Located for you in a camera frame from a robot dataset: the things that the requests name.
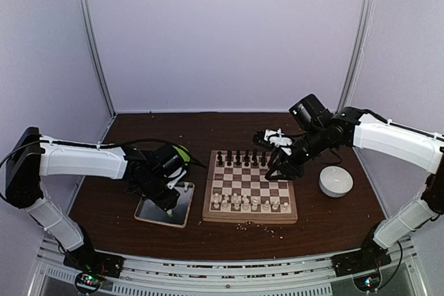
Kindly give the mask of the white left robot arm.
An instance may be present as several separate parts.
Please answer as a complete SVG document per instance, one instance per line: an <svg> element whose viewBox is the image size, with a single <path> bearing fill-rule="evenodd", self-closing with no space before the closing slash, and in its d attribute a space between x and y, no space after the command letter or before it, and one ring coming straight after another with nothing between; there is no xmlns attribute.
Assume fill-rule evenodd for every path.
<svg viewBox="0 0 444 296"><path fill-rule="evenodd" d="M197 160L189 149L174 142L147 138L159 148L138 148L138 139L123 143L84 143L45 136L27 128L1 161L6 168L5 193L11 206L25 211L59 243L75 266L87 272L103 267L85 228L74 222L52 200L43 181L67 177L122 180L143 199L169 214L180 193L177 185Z"/></svg>

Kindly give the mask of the white chess king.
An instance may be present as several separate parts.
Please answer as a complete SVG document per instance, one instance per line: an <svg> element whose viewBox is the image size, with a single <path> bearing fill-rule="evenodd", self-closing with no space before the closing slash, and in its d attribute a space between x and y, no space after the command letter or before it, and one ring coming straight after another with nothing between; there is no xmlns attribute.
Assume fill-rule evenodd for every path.
<svg viewBox="0 0 444 296"><path fill-rule="evenodd" d="M252 197L251 199L251 211L257 211L258 205L260 203L259 197Z"/></svg>

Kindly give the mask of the white chess queen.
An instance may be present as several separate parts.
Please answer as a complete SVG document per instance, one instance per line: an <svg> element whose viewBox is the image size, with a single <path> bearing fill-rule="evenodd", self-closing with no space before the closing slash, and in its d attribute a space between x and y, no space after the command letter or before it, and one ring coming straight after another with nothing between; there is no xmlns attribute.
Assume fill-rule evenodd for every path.
<svg viewBox="0 0 444 296"><path fill-rule="evenodd" d="M242 211L249 211L250 210L250 200L246 196L244 196L242 198L241 209L242 209Z"/></svg>

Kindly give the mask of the white chess knight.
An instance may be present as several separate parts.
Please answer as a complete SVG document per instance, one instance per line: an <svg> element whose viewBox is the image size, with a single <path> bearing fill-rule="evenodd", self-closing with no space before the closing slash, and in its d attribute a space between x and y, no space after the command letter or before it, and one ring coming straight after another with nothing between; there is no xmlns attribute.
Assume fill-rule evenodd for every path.
<svg viewBox="0 0 444 296"><path fill-rule="evenodd" d="M227 211L229 209L229 203L227 200L223 200L221 203L221 209Z"/></svg>

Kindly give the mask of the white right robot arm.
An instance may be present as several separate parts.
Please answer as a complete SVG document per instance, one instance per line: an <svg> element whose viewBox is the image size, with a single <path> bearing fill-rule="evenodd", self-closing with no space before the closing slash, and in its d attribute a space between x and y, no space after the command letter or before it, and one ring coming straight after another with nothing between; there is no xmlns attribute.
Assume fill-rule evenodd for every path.
<svg viewBox="0 0 444 296"><path fill-rule="evenodd" d="M400 239L443 215L443 135L418 130L385 119L369 109L344 107L333 113L310 94L289 110L303 134L262 130L253 142L272 152L268 180L294 180L302 177L304 165L325 150L347 146L364 156L381 157L393 174L385 184L395 190L407 180L416 181L402 195L406 203L374 226L356 251L336 255L333 262L345 271L372 270L390 263L387 251Z"/></svg>

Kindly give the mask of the metal tray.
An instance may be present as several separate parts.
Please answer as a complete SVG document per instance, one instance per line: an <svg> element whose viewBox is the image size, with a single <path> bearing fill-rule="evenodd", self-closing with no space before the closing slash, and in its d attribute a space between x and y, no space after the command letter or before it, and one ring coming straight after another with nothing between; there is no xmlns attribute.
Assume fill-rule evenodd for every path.
<svg viewBox="0 0 444 296"><path fill-rule="evenodd" d="M166 195L163 195L157 200L141 198L134 213L135 220L146 223L155 223L167 227L184 228L188 221L191 205L189 206L188 211L176 213L172 216L167 213L168 210L175 207L179 197L179 193L175 190L175 187L168 190Z"/></svg>

